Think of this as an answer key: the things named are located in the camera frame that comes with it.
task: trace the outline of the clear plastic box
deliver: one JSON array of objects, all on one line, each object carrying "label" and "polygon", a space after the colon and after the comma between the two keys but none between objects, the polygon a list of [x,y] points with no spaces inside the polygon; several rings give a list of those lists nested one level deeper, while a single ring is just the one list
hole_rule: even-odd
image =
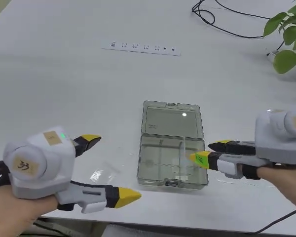
[{"label": "clear plastic box", "polygon": [[144,102],[137,172],[140,184],[201,189],[208,184],[207,170],[188,157],[204,149],[197,105]]}]

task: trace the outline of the potted plant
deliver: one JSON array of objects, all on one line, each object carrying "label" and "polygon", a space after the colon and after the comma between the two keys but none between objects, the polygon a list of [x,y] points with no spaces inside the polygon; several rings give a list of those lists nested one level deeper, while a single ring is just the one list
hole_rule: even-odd
[{"label": "potted plant", "polygon": [[292,49],[284,49],[276,52],[273,66],[274,69],[284,74],[296,66],[296,5],[288,12],[278,13],[269,19],[265,25],[263,36],[267,36],[278,29],[283,32],[285,45],[292,45]]}]

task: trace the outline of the human hand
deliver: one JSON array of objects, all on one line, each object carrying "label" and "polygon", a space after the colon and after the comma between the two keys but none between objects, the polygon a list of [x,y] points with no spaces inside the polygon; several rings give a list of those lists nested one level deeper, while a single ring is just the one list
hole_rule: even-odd
[{"label": "human hand", "polygon": [[41,215],[57,209],[55,196],[35,200],[19,199],[12,187],[0,187],[0,236],[16,237],[25,231]]},{"label": "human hand", "polygon": [[260,167],[257,174],[274,184],[296,206],[296,166]]}]

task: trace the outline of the table surface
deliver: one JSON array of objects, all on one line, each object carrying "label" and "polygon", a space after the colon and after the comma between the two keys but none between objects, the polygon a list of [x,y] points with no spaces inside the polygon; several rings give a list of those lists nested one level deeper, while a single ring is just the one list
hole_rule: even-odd
[{"label": "table surface", "polygon": [[[206,26],[194,0],[15,0],[0,15],[0,157],[8,141],[61,124],[72,136],[103,139],[77,159],[73,179],[92,183],[96,169],[116,170],[111,184],[139,190],[122,209],[48,217],[252,232],[295,207],[266,181],[231,180],[210,171],[200,191],[147,188],[136,180],[145,100],[198,104],[206,144],[252,140],[257,113],[296,109],[296,82],[279,77],[265,53],[281,42],[240,39]],[[273,16],[291,0],[222,0]],[[265,20],[219,9],[217,24],[261,35]],[[101,49],[108,40],[160,43],[180,57]],[[296,235],[296,216],[267,233]]]}]

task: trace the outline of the cable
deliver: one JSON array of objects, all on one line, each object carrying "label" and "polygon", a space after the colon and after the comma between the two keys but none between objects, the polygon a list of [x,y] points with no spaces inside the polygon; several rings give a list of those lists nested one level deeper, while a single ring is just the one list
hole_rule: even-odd
[{"label": "cable", "polygon": [[291,217],[291,216],[293,216],[295,214],[296,214],[296,210],[292,211],[291,213],[289,213],[289,214],[287,214],[287,215],[285,215],[285,216],[283,216],[283,217],[281,217],[279,219],[277,219],[276,221],[271,222],[270,224],[268,224],[266,227],[262,228],[261,230],[258,230],[258,231],[253,232],[253,233],[247,233],[247,235],[254,236],[254,235],[260,234],[261,232],[265,231],[266,229],[270,228],[271,226],[274,226],[275,224],[277,224],[277,223],[279,223],[279,222],[281,222],[281,221],[283,221],[283,220],[285,220],[285,219],[287,219],[287,218],[289,218],[289,217]]},{"label": "cable", "polygon": [[47,227],[47,226],[44,226],[44,225],[41,225],[41,224],[38,224],[36,222],[33,223],[33,225],[39,227],[39,228],[42,228],[42,229],[45,229],[45,230],[48,230],[48,231],[53,231],[53,232],[56,232],[60,235],[62,235],[63,237],[70,237],[69,235],[57,230],[57,229],[53,229],[53,228],[50,228],[50,227]]},{"label": "cable", "polygon": [[[246,39],[260,39],[260,38],[263,38],[263,36],[242,36],[242,35],[239,35],[239,34],[236,34],[236,33],[233,33],[233,32],[230,32],[228,30],[225,30],[223,28],[220,28],[218,26],[215,26],[214,23],[216,21],[216,18],[215,18],[215,15],[208,11],[208,10],[204,10],[204,9],[200,9],[200,6],[201,4],[204,2],[205,0],[200,0],[196,5],[193,6],[192,8],[192,12],[195,13],[198,17],[200,17],[206,24],[218,29],[218,30],[221,30],[223,32],[226,32],[228,34],[231,34],[233,36],[237,36],[237,37],[240,37],[240,38],[246,38]],[[253,17],[257,17],[257,18],[262,18],[262,19],[270,19],[268,17],[263,17],[263,16],[258,16],[258,15],[253,15],[253,14],[247,14],[247,13],[244,13],[244,12],[240,12],[240,11],[236,11],[236,10],[233,10],[233,9],[230,9],[224,5],[222,5],[220,2],[218,2],[218,0],[215,0],[215,2],[222,6],[223,8],[227,9],[227,10],[230,10],[232,12],[235,12],[235,13],[238,13],[238,14],[242,14],[242,15],[246,15],[246,16],[253,16]],[[202,15],[201,15],[201,12],[207,12],[209,13],[212,18],[213,18],[213,21],[212,22],[209,22],[208,20],[206,20]]]},{"label": "cable", "polygon": [[238,14],[242,14],[242,15],[245,15],[245,16],[253,16],[253,17],[257,17],[257,18],[262,18],[262,19],[267,19],[269,20],[270,18],[268,17],[264,17],[264,16],[258,16],[258,15],[252,15],[252,14],[248,14],[248,13],[243,13],[243,12],[240,12],[240,11],[236,11],[236,10],[233,10],[233,9],[230,9],[224,5],[222,5],[220,2],[218,2],[217,0],[215,0],[215,2],[217,2],[218,5],[222,6],[223,8],[229,10],[229,11],[233,11],[235,13],[238,13]]},{"label": "cable", "polygon": [[46,236],[46,237],[61,237],[57,235],[48,235],[48,234],[35,234],[35,233],[24,233],[20,234],[20,236]]}]

